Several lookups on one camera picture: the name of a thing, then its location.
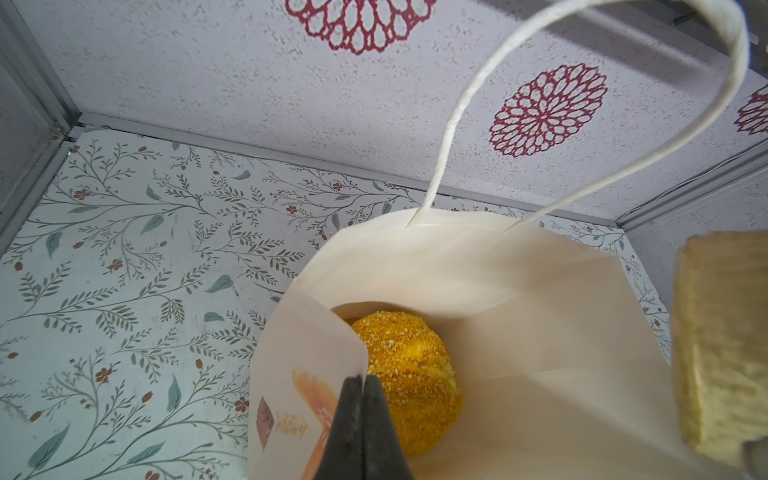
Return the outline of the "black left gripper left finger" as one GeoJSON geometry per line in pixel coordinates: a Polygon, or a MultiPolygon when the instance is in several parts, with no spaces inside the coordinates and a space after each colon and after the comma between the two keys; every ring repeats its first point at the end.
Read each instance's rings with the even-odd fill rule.
{"type": "Polygon", "coordinates": [[[363,378],[346,378],[314,480],[363,479],[362,400],[363,378]]]}

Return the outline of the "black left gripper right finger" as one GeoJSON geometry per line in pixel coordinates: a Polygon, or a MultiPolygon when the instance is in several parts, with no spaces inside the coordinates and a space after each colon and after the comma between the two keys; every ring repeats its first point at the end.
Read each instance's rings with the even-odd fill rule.
{"type": "Polygon", "coordinates": [[[383,386],[368,375],[362,397],[362,473],[366,480],[413,480],[383,386]]]}

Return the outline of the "round crusty yellow bread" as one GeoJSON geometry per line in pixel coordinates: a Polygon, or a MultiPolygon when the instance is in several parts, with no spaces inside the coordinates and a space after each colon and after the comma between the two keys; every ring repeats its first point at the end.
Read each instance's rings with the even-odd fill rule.
{"type": "Polygon", "coordinates": [[[463,394],[440,337],[416,315],[377,312],[352,323],[368,351],[367,373],[384,391],[405,455],[432,451],[457,421],[463,394]]]}

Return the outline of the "printed white paper bag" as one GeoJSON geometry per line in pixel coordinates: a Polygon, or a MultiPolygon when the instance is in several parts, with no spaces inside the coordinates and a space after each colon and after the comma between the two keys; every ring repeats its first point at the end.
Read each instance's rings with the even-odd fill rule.
{"type": "Polygon", "coordinates": [[[391,308],[443,340],[464,396],[414,479],[736,479],[692,452],[672,374],[618,258],[486,212],[386,213],[336,233],[293,280],[250,367],[251,479],[314,479],[344,380],[368,354],[351,322],[391,308]]]}

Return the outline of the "knotted golden bun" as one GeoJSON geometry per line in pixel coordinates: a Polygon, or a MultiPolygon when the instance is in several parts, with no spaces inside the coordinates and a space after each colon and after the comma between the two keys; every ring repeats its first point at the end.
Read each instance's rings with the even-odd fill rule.
{"type": "Polygon", "coordinates": [[[679,251],[670,324],[684,443],[767,476],[767,233],[714,232],[679,251]]]}

